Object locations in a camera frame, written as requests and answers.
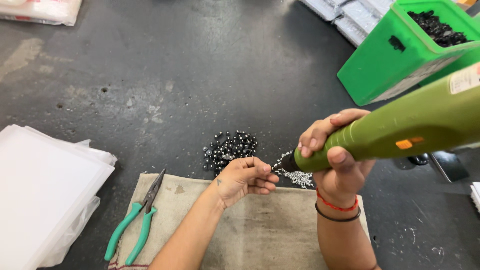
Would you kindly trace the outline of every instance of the white label on bin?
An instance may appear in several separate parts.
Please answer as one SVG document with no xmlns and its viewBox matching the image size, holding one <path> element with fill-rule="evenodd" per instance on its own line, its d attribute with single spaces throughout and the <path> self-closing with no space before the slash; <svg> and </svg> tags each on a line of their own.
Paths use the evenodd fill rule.
<svg viewBox="0 0 480 270">
<path fill-rule="evenodd" d="M 458 94 L 480 86 L 480 63 L 464 68 L 450 77 L 450 93 Z"/>
<path fill-rule="evenodd" d="M 421 66 L 419 69 L 414 71 L 412 74 L 408 75 L 405 77 L 403 80 L 401 80 L 398 84 L 396 84 L 394 87 L 388 89 L 381 95 L 379 95 L 377 98 L 371 101 L 372 102 L 377 102 L 380 100 L 385 100 L 388 98 L 392 98 L 405 90 L 409 89 L 410 87 L 416 85 L 417 83 L 423 81 L 433 73 L 439 71 L 446 65 L 450 64 L 451 62 L 457 60 L 460 56 L 453 56 L 449 58 L 440 58 L 437 60 L 430 61 L 423 66 Z"/>
</svg>

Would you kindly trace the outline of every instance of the teal pliers handle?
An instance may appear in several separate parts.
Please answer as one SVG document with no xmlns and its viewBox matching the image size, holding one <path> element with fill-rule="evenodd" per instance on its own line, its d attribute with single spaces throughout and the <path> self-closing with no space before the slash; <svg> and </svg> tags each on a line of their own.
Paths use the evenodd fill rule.
<svg viewBox="0 0 480 270">
<path fill-rule="evenodd" d="M 120 222 L 118 227 L 115 229 L 115 231 L 112 234 L 112 237 L 110 238 L 110 241 L 108 242 L 107 246 L 107 252 L 105 253 L 105 260 L 110 261 L 113 258 L 113 255 L 115 254 L 115 249 L 117 248 L 117 244 L 120 240 L 120 236 L 123 234 L 125 229 L 128 227 L 128 225 L 138 216 L 140 213 L 140 209 L 142 209 L 142 205 L 139 203 L 132 203 L 132 210 L 130 213 L 125 217 L 125 219 Z M 142 222 L 142 229 L 140 231 L 140 237 L 138 238 L 138 242 L 133 248 L 132 252 L 127 258 L 127 261 L 125 262 L 126 265 L 132 265 L 133 261 L 137 258 L 138 254 L 144 247 L 147 238 L 148 238 L 148 233 L 150 232 L 150 224 L 152 221 L 152 215 L 156 212 L 155 207 L 152 207 L 150 210 L 150 213 L 145 213 L 144 214 L 144 220 Z"/>
<path fill-rule="evenodd" d="M 125 217 L 125 219 L 120 222 L 120 224 L 113 232 L 110 241 L 108 242 L 107 252 L 105 253 L 105 260 L 111 260 L 113 258 L 113 255 L 115 254 L 115 249 L 117 248 L 117 244 L 120 240 L 120 236 L 125 231 L 127 226 L 138 216 L 138 213 L 140 213 L 140 209 L 142 209 L 141 204 L 132 203 L 132 210 Z"/>
<path fill-rule="evenodd" d="M 147 242 L 148 233 L 150 232 L 150 224 L 152 222 L 152 215 L 156 212 L 155 207 L 152 207 L 150 213 L 144 214 L 144 221 L 142 222 L 142 229 L 140 230 L 140 237 L 138 238 L 137 244 L 133 248 L 132 252 L 125 261 L 125 265 L 132 265 L 133 261 L 137 258 L 140 251 Z"/>
</svg>

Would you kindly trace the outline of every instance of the pile of screws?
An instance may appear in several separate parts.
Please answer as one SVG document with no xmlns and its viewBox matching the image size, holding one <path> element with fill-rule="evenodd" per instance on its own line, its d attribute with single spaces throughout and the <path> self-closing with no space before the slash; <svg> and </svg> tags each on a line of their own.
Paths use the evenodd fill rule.
<svg viewBox="0 0 480 270">
<path fill-rule="evenodd" d="M 220 131 L 214 136 L 215 141 L 210 143 L 210 147 L 204 147 L 204 170 L 215 171 L 215 176 L 230 163 L 238 158 L 252 157 L 255 155 L 258 142 L 255 136 L 244 131 L 237 130 L 232 136 L 230 132 L 225 132 L 225 140 L 220 142 L 223 137 Z"/>
<path fill-rule="evenodd" d="M 292 151 L 290 152 L 287 152 L 285 154 L 282 154 L 282 158 L 286 155 L 289 155 L 291 154 Z M 278 171 L 275 171 L 276 173 L 280 174 L 280 175 L 284 175 L 285 177 L 289 178 L 292 183 L 294 184 L 297 184 L 299 186 L 301 186 L 302 188 L 307 188 L 307 186 L 313 186 L 313 183 L 312 183 L 312 173 L 307 173 L 307 172 L 287 172 L 286 170 L 284 169 L 279 169 Z"/>
<path fill-rule="evenodd" d="M 438 16 L 433 15 L 433 10 L 420 13 L 409 11 L 408 15 L 441 47 L 473 41 L 467 40 L 463 32 L 456 32 L 448 24 L 441 23 Z"/>
</svg>

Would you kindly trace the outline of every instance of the red stripe on cloth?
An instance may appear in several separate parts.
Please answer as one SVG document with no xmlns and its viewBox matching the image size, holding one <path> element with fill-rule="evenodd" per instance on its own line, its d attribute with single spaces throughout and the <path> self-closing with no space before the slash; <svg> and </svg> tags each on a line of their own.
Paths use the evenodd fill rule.
<svg viewBox="0 0 480 270">
<path fill-rule="evenodd" d="M 143 268 L 141 270 L 145 270 L 148 268 L 148 264 L 132 264 L 132 265 L 122 265 L 120 267 L 113 267 L 113 268 L 109 268 L 110 270 L 120 270 L 120 269 L 123 269 L 123 268 L 126 268 L 126 267 L 132 267 L 132 268 Z"/>
</svg>

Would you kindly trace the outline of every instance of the dark gray work table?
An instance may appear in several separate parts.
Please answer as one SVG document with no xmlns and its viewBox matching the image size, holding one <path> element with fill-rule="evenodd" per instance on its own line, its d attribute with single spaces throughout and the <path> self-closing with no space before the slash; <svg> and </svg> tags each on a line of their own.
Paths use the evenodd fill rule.
<svg viewBox="0 0 480 270">
<path fill-rule="evenodd" d="M 140 172 L 212 179 L 201 148 L 236 129 L 255 133 L 258 157 L 274 163 L 314 120 L 355 107 L 336 77 L 355 48 L 294 0 L 84 0 L 74 27 L 0 21 L 0 36 L 0 129 L 92 139 L 119 159 L 52 269 L 107 268 L 107 242 Z M 460 158 L 472 177 L 454 184 L 431 165 L 377 162 L 361 194 L 383 269 L 480 268 L 468 186 L 480 154 Z"/>
</svg>

